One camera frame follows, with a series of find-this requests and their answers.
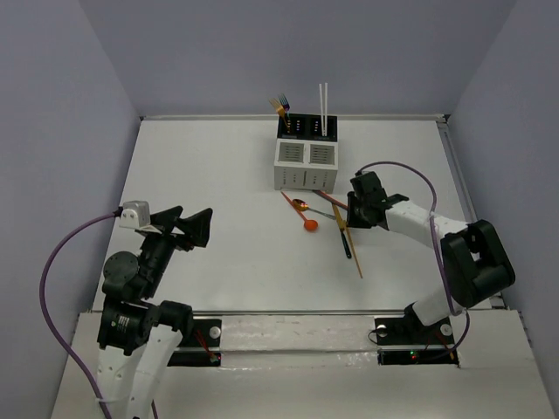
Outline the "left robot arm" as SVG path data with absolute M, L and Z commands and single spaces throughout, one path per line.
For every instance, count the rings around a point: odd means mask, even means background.
M 174 252 L 203 248 L 210 240 L 211 208 L 182 213 L 180 206 L 152 213 L 145 201 L 123 203 L 116 212 L 120 227 L 140 234 L 143 242 L 136 253 L 113 254 L 102 271 L 96 383 L 100 405 L 113 418 L 151 417 L 156 390 L 179 345 L 194 338 L 208 349 L 191 306 L 150 303 Z

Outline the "orange red chopstick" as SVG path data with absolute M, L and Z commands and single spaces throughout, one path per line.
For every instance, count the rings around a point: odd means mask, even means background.
M 345 203 L 342 203 L 341 201 L 333 198 L 332 196 L 328 195 L 327 193 L 320 191 L 320 190 L 314 190 L 314 193 L 321 197 L 322 199 L 328 201 L 329 203 L 334 204 L 335 206 L 343 209 L 343 210 L 348 210 L 348 205 Z

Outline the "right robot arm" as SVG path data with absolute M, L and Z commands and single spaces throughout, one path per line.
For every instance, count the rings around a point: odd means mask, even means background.
M 407 196 L 388 195 L 377 174 L 357 172 L 350 180 L 347 225 L 380 227 L 432 249 L 442 285 L 404 309 L 400 318 L 376 326 L 379 344 L 389 340 L 420 343 L 434 327 L 476 306 L 515 282 L 514 268 L 495 227 L 486 220 L 473 223 L 439 216 Z

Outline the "gold metal spoon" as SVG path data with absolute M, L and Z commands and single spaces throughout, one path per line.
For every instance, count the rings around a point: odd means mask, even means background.
M 306 202 L 302 201 L 301 199 L 293 199 L 292 200 L 293 206 L 299 210 L 300 212 L 313 212 L 315 214 L 319 214 L 321 216 L 324 216 L 328 219 L 332 219 L 335 220 L 335 216 L 317 209 L 313 209 L 311 208 Z

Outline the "iridescent rainbow metal fork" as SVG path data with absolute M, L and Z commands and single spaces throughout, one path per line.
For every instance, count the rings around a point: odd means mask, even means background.
M 283 108 L 283 119 L 284 122 L 287 122 L 289 120 L 289 111 L 290 111 L 290 104 L 286 98 L 286 95 L 284 93 L 281 93 L 278 96 L 278 101 L 281 105 L 281 107 Z

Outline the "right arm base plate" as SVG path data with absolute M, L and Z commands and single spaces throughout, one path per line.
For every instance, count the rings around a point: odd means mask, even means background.
M 367 335 L 381 366 L 459 365 L 449 318 L 410 331 L 404 318 L 381 317 Z

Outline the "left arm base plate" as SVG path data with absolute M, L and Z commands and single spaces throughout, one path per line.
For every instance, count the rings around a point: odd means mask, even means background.
M 220 367 L 222 320 L 194 318 L 192 333 L 183 338 L 168 362 L 169 367 Z

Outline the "yellow black handled knife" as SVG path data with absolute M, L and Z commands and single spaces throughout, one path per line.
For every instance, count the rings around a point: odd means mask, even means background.
M 337 223 L 338 229 L 339 229 L 340 234 L 341 234 L 342 245 L 343 245 L 346 257 L 348 259 L 351 259 L 352 258 L 352 253 L 351 253 L 351 250 L 350 250 L 350 247 L 349 247 L 349 241 L 348 241 L 348 239 L 346 238 L 346 235 L 345 235 L 345 224 L 342 220 L 342 216 L 340 214 L 338 206 L 335 203 L 333 203 L 332 208 L 333 208 L 333 212 L 334 212 L 334 216 L 335 216 L 335 221 Z

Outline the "orange plastic spoon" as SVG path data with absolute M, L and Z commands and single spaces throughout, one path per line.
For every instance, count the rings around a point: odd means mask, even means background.
M 283 192 L 281 191 L 283 197 L 287 200 L 287 202 L 291 205 L 291 207 L 296 211 L 296 213 L 301 217 L 303 220 L 303 227 L 306 231 L 314 232 L 318 230 L 319 224 L 314 219 L 306 218 L 302 211 L 298 209 L 295 203 Z

